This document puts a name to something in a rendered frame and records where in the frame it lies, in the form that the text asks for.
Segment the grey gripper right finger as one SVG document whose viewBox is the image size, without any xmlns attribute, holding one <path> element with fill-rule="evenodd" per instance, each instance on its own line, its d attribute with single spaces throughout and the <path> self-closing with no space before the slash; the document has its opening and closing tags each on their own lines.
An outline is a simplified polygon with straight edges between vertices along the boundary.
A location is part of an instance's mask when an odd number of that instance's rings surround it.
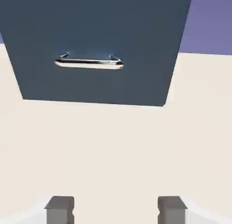
<svg viewBox="0 0 232 224">
<path fill-rule="evenodd" d="M 186 196 L 158 196 L 158 224 L 232 224 L 232 217 L 200 208 Z"/>
</svg>

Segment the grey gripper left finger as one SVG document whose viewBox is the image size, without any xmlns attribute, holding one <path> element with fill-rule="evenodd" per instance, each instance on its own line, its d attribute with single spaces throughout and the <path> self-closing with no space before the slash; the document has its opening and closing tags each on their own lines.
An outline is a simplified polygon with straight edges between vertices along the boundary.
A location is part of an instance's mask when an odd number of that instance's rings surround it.
<svg viewBox="0 0 232 224">
<path fill-rule="evenodd" d="M 75 224 L 74 197 L 54 195 L 35 207 L 0 218 L 0 224 Z"/>
</svg>

